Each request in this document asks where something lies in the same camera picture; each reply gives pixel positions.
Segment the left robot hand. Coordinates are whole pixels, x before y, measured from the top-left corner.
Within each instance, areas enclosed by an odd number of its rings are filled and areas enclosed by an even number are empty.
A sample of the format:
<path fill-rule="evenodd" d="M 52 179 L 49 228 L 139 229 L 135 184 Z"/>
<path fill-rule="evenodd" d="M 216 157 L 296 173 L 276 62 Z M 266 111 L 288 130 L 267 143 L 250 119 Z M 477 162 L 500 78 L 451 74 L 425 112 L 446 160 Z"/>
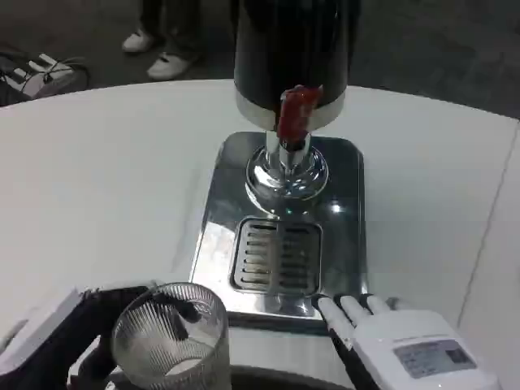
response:
<path fill-rule="evenodd" d="M 21 323 L 1 353 L 3 389 L 101 389 L 110 381 L 119 389 L 135 386 L 115 373 L 111 336 L 118 317 L 144 293 L 163 309 L 173 309 L 174 333 L 188 337 L 188 325 L 200 320 L 194 304 L 155 284 L 73 290 L 59 303 Z"/>

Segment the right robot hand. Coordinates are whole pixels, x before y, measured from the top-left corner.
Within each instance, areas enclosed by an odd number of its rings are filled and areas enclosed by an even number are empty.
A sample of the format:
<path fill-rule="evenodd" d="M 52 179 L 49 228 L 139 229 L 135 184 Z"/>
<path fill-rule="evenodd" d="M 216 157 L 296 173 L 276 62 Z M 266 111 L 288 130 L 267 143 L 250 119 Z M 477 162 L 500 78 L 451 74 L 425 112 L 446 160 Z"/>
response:
<path fill-rule="evenodd" d="M 497 375 L 438 313 L 395 309 L 372 294 L 318 295 L 336 353 L 356 389 L 499 389 Z"/>

